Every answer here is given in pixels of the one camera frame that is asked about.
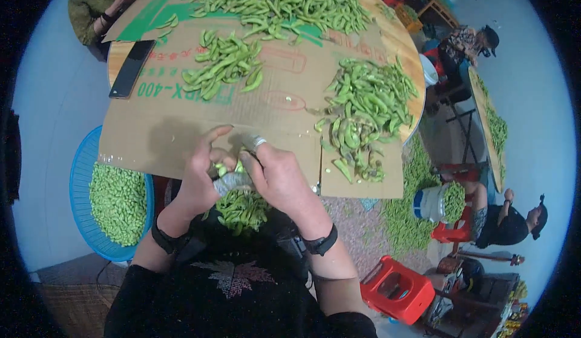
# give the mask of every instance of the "black phone screen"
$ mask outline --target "black phone screen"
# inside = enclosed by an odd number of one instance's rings
[[[115,83],[111,87],[109,97],[115,99],[127,99],[131,95],[135,81],[140,74],[141,68],[153,49],[155,41],[138,41],[127,55],[125,62],[117,74]]]

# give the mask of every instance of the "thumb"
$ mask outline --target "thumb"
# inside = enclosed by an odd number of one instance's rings
[[[262,166],[258,160],[256,160],[252,155],[245,151],[241,151],[239,157],[244,169],[248,175],[251,176],[256,190],[259,193],[263,190],[266,190],[268,188],[268,184],[266,183],[266,179],[264,178],[264,173],[262,171]]]

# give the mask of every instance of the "plastic crate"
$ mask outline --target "plastic crate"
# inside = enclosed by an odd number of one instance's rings
[[[419,32],[424,24],[419,21],[419,19],[414,20],[411,16],[405,11],[403,5],[398,5],[395,8],[397,18],[402,22],[403,26],[409,33],[417,33]]]

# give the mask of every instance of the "baseball cap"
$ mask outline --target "baseball cap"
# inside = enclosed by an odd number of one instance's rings
[[[496,57],[496,47],[498,47],[498,34],[494,31],[494,29],[490,28],[490,26],[486,25],[484,27],[484,35],[486,36],[486,40],[490,45],[490,51],[492,55]]]

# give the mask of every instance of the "black wrist strap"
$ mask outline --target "black wrist strap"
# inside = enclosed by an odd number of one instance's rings
[[[312,241],[305,240],[301,236],[301,240],[303,240],[304,247],[307,248],[308,252],[310,252],[313,255],[324,256],[325,253],[329,251],[331,247],[333,247],[335,242],[337,242],[338,235],[339,234],[337,232],[337,227],[335,227],[335,224],[333,224],[333,227],[330,229],[329,236],[322,237]]]
[[[108,23],[115,22],[115,19],[113,19],[113,17],[110,17],[109,15],[107,15],[105,13],[101,14],[101,17],[103,17],[103,19],[105,19],[105,21]]]
[[[177,238],[168,236],[167,233],[157,227],[157,217],[151,227],[151,235],[153,240],[159,245],[159,247],[163,248],[168,255],[179,252],[189,241],[189,234],[187,232]]]

